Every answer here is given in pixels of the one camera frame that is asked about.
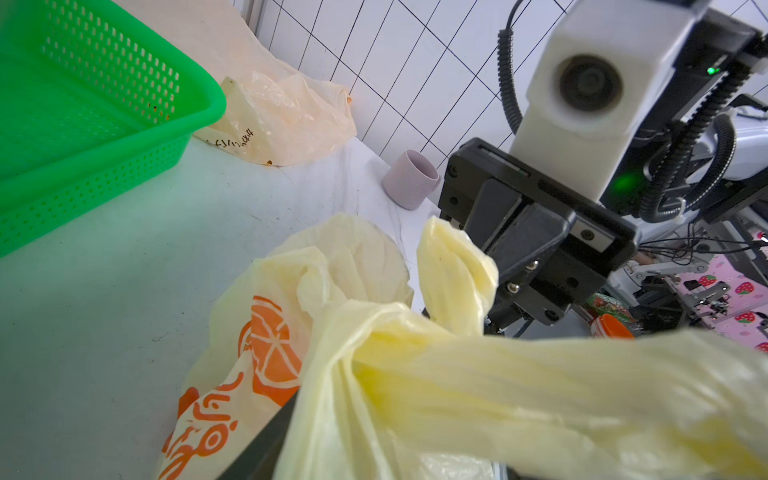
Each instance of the white countertop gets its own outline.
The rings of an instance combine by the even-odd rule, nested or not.
[[[0,478],[150,478],[214,301],[257,257],[338,212],[404,253],[420,311],[413,212],[353,138],[275,168],[193,139],[176,167],[0,258]]]

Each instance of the strawberry print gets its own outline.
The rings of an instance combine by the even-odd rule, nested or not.
[[[736,287],[736,293],[739,295],[748,295],[749,293],[752,293],[755,291],[755,287],[750,282],[744,282],[741,285]]]
[[[701,286],[713,285],[715,282],[717,282],[717,278],[714,275],[704,275],[699,279]]]
[[[736,315],[736,321],[738,323],[752,323],[755,321],[755,314],[752,312],[742,313],[741,315]]]

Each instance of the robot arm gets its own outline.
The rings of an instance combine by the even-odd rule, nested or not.
[[[439,207],[498,265],[488,315],[496,329],[522,316],[556,322],[627,265],[637,252],[637,221],[621,215],[639,217],[643,195],[657,186],[643,178],[627,196],[629,211],[606,190],[617,175],[637,174],[632,169],[643,177],[651,161],[679,169],[671,151],[687,144],[675,142],[689,141],[696,129],[700,136],[725,105],[710,112],[715,100],[761,68],[768,56],[761,34],[707,6],[581,0],[547,44],[510,153],[473,139],[449,158]],[[680,126],[718,78],[694,117],[699,123]],[[662,187],[656,208],[667,202],[679,210],[685,193],[672,181]]]

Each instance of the black cable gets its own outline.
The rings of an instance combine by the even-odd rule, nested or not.
[[[647,251],[646,249],[654,249],[654,248],[658,248],[658,249],[660,249],[660,250],[673,250],[673,251],[676,251],[676,252],[695,252],[695,253],[739,253],[739,252],[746,252],[747,250],[752,250],[753,248],[761,248],[761,247],[764,247],[764,246],[766,246],[766,245],[760,245],[760,243],[764,243],[764,242],[762,242],[762,241],[760,241],[759,243],[758,243],[758,242],[755,242],[755,243],[753,243],[753,244],[749,245],[748,247],[744,247],[744,248],[738,248],[738,249],[734,249],[734,250],[707,250],[707,251],[699,251],[699,250],[696,250],[696,249],[694,249],[694,248],[679,248],[679,247],[666,247],[666,248],[664,248],[664,247],[645,247],[645,248],[644,248],[644,251]]]
[[[520,327],[520,329],[515,332],[515,334],[512,336],[513,339],[518,339],[520,336],[525,333],[525,330],[528,329],[529,326],[533,323],[534,318],[532,316],[525,316],[525,323]]]
[[[664,240],[649,240],[647,242],[641,243],[641,245],[648,245],[649,243],[659,243],[659,242],[674,242],[675,240],[712,240],[715,242],[723,242],[723,243],[743,243],[745,245],[752,243],[752,242],[744,242],[744,241],[738,241],[738,240],[722,240],[720,238],[712,238],[712,237],[671,237]]]
[[[507,20],[507,26],[498,31],[498,87],[507,123],[513,134],[518,133],[523,114],[520,112],[515,93],[515,79],[512,70],[512,23],[522,0],[517,0]]]
[[[669,220],[680,213],[679,207],[662,210],[661,204],[664,201],[664,192],[677,177],[680,169],[687,163],[694,145],[701,137],[701,134],[750,75],[751,71],[746,65],[736,63],[728,68],[727,76],[707,95],[707,98],[685,125],[680,136],[654,172],[654,178],[641,199],[640,216],[643,220],[650,223],[658,223]],[[700,182],[702,184],[701,187],[692,188],[686,194],[686,211],[695,208],[709,194],[714,187],[714,184],[710,183],[716,183],[722,177],[724,170],[723,172],[720,172],[720,170],[722,170],[723,165],[727,166],[730,163],[730,158],[733,157],[733,152],[729,153],[728,149],[733,150],[735,143],[728,141],[730,130],[725,125],[725,122],[725,119],[717,122],[720,125],[720,131],[723,132],[719,137],[725,139],[725,141],[720,142],[718,138],[717,153],[722,158],[718,159],[717,162],[715,160],[712,161],[710,169],[705,175],[707,182]]]
[[[512,6],[512,11],[509,12],[509,18],[507,18],[507,30],[512,30],[512,22],[515,20],[515,13],[518,12],[518,8],[520,7],[520,4],[523,2],[523,0],[517,0],[515,4]]]

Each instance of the translucent plastic bag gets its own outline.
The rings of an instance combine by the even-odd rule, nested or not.
[[[184,382],[156,478],[217,478],[298,389],[314,309],[349,300],[410,305],[408,280],[394,242],[346,215],[254,261],[213,307],[209,346]]]
[[[551,480],[768,478],[762,353],[692,330],[481,336],[493,262],[435,218],[418,254],[431,320],[302,282],[314,328],[276,480],[424,478],[427,452]]]
[[[276,59],[225,0],[117,0],[205,68],[227,96],[217,123],[195,133],[255,164],[327,157],[357,134],[342,85]]]

